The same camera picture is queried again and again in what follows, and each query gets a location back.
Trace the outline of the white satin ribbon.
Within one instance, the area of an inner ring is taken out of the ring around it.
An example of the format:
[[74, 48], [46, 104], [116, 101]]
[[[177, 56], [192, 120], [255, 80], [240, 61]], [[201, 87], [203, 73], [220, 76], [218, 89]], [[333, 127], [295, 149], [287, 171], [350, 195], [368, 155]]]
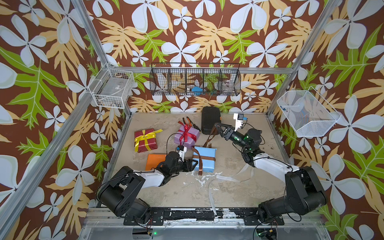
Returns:
[[231, 175], [231, 176], [216, 175], [216, 178], [209, 182], [209, 184], [208, 184], [208, 196], [209, 196], [209, 201], [210, 201], [210, 205], [211, 205], [211, 209], [213, 211], [214, 217], [217, 217], [218, 213], [217, 213], [217, 208], [215, 206], [215, 200], [214, 200], [214, 197], [213, 197], [213, 193], [212, 193], [212, 190], [211, 190], [212, 183], [213, 182], [217, 182], [217, 181], [227, 181], [227, 182], [234, 182], [234, 183], [244, 183], [244, 182], [247, 182], [247, 181], [249, 181], [254, 176], [254, 169], [253, 168], [251, 169], [250, 176], [247, 179], [239, 180], [236, 177], [242, 175], [250, 167], [251, 167], [250, 165], [245, 164], [244, 167], [239, 172], [237, 172], [236, 174]]

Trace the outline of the orange gift box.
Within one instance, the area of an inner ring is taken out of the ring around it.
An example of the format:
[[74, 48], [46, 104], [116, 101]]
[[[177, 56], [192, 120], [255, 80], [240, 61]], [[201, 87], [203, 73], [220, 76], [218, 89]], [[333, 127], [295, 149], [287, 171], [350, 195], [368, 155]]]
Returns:
[[165, 159], [166, 154], [148, 154], [145, 170], [150, 171], [156, 168], [159, 163], [164, 162]]

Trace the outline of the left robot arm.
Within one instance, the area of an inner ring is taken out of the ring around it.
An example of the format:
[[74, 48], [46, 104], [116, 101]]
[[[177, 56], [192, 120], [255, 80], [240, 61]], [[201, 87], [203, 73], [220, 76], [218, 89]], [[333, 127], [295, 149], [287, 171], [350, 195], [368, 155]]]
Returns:
[[147, 222], [151, 207], [138, 198], [139, 192], [162, 187], [180, 173], [192, 172], [199, 162], [184, 156], [182, 150], [169, 152], [165, 160], [150, 171], [135, 171], [124, 166], [98, 188], [96, 198], [117, 217], [126, 215]]

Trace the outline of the brown ribbon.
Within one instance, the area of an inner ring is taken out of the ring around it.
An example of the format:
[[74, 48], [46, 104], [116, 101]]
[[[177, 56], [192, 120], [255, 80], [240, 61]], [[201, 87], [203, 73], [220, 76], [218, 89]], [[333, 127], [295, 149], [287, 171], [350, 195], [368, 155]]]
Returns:
[[196, 146], [192, 148], [192, 151], [194, 153], [193, 160], [198, 161], [198, 164], [194, 168], [194, 170], [198, 172], [199, 176], [202, 176], [203, 173], [213, 173], [215, 170], [217, 149], [212, 148], [211, 141], [217, 134], [217, 128], [213, 127], [211, 134], [207, 138], [204, 145], [202, 147]]

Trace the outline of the purple gift box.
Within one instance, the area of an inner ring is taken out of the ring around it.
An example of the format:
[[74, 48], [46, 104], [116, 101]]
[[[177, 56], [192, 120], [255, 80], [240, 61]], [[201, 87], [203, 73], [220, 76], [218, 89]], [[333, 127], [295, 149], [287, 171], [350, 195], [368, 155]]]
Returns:
[[187, 149], [191, 149], [197, 143], [199, 136], [199, 130], [182, 123], [174, 136], [174, 143], [179, 146], [184, 146]]

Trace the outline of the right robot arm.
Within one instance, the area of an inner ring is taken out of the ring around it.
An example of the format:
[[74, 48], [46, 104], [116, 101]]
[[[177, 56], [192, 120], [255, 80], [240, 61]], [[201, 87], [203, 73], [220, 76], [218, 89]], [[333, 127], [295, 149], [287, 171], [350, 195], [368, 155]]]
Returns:
[[260, 222], [271, 221], [283, 214], [303, 216], [326, 205], [325, 190], [315, 170], [290, 165], [266, 154], [260, 149], [261, 131], [251, 128], [243, 135], [235, 127], [222, 123], [216, 123], [214, 129], [226, 141], [230, 140], [240, 147], [239, 151], [247, 166], [263, 170], [285, 184], [282, 197], [259, 204], [257, 216]]

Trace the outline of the light blue gift box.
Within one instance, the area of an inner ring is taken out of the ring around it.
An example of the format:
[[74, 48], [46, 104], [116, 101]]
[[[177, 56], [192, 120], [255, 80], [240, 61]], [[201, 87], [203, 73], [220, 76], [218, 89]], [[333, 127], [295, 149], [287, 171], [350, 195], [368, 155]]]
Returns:
[[200, 175], [203, 173], [213, 173], [216, 163], [216, 151], [215, 148], [194, 147], [193, 160], [197, 160], [199, 163], [194, 169], [198, 171]]

